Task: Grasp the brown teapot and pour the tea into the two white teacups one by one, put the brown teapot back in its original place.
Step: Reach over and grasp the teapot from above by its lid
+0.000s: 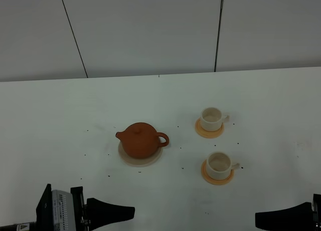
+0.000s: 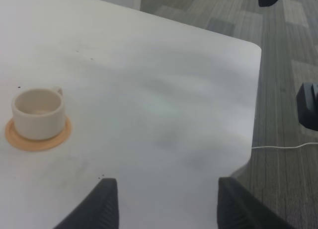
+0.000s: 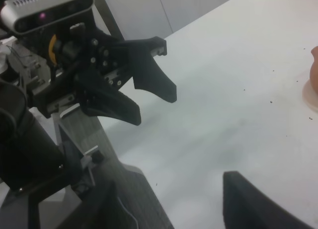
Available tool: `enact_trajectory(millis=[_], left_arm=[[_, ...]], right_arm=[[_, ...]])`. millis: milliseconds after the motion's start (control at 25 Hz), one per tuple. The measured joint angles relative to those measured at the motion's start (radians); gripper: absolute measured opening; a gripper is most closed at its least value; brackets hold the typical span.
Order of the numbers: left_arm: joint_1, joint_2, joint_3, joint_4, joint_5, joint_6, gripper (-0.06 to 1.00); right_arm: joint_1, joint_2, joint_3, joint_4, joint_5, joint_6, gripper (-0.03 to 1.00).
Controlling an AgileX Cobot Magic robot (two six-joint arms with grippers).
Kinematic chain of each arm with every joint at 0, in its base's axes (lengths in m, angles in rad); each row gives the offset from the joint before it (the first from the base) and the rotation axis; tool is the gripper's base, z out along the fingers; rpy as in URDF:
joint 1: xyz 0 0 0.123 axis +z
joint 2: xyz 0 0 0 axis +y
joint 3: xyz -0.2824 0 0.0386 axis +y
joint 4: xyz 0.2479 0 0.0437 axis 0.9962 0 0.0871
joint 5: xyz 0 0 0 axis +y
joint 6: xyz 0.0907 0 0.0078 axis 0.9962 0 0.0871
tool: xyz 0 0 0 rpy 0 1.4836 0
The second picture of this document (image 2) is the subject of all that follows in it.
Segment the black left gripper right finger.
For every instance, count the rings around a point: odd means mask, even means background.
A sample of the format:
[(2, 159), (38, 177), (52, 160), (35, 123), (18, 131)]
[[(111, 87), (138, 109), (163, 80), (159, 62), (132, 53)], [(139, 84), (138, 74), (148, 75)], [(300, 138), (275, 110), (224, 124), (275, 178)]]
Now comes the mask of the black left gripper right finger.
[(232, 177), (218, 181), (217, 224), (220, 229), (292, 229)]

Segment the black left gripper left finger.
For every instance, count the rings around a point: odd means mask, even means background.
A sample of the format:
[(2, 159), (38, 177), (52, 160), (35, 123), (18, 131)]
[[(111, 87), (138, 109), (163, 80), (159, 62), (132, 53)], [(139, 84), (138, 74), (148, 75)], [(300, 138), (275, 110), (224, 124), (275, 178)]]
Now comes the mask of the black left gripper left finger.
[(55, 228), (118, 229), (119, 219), (117, 180), (104, 178)]

